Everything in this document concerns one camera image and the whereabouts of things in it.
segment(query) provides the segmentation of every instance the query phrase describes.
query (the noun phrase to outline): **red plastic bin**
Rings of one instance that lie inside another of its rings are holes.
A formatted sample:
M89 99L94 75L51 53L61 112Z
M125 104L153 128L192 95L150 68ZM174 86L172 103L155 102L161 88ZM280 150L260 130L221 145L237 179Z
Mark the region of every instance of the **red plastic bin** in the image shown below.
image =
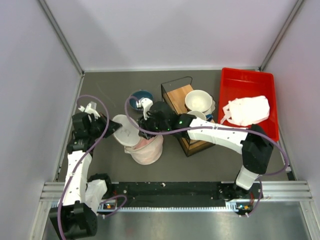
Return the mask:
M236 98L257 97L264 95L270 105L270 115L267 120L258 125L274 141L279 140L278 114L274 76L271 73L223 68L220 83L220 98L218 108L218 123L224 117L223 107ZM223 125L239 127L225 121Z

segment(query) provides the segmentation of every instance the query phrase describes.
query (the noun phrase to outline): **white ceramic bowl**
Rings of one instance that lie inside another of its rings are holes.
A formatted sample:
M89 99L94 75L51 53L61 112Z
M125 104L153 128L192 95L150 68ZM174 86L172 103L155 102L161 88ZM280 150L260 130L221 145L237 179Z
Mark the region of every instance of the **white ceramic bowl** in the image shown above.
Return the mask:
M186 107L190 111L206 112L213 104L212 97L209 93L202 90L193 90L189 92L184 99Z
M206 115L201 111L188 111L187 113L196 116L197 118L201 118L202 120L207 120Z

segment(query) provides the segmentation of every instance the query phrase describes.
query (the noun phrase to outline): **white cloth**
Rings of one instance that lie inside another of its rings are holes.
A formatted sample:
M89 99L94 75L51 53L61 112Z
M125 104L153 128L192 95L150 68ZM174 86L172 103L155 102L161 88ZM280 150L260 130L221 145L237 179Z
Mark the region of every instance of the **white cloth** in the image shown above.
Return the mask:
M221 124L227 120L238 126L249 126L258 124L268 119L270 106L265 96L236 98L229 101L228 105L222 108L224 117Z

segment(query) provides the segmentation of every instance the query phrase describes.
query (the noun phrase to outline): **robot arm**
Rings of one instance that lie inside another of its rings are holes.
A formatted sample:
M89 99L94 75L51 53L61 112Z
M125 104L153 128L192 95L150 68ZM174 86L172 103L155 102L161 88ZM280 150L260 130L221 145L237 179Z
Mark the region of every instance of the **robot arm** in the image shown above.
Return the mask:
M85 152L95 143L95 139L104 132L107 118L96 111L96 104L90 102L86 107L79 108L80 113L72 116L72 138L67 145L68 169L65 184L72 176L72 181L67 187L62 201L61 224L67 239L78 239L94 236L97 232L97 210L101 199L107 197L111 190L111 181L107 174L96 174L87 180L89 165L93 151L87 154L76 171L78 164ZM109 127L104 138L112 135L121 124L109 121ZM57 234L58 208L52 208L49 213L50 220Z
M177 138L202 140L232 149L242 155L243 165L236 177L233 193L227 194L224 199L241 198L246 195L259 175L265 174L273 145L264 138L242 131L220 130L219 127L229 128L217 123L202 120L186 113L176 114L165 102L150 104L150 99L142 98L137 103L138 107L147 106L143 117L138 120L141 128L152 132L167 132L187 127L212 127L212 129L192 129L173 134ZM264 133L263 129L253 124L253 131ZM144 138L154 135L145 132L139 133Z

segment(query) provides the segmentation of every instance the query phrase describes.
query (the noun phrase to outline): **white wall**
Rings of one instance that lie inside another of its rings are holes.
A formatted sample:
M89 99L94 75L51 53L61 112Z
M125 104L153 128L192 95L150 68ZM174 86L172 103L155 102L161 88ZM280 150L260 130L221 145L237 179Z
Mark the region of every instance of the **white wall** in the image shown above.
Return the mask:
M0 32L0 239L24 240L53 180L80 76L36 0L2 0Z
M320 1L308 0L266 71L275 78L278 117L296 174L320 210Z
M86 70L260 66L296 0L46 0Z

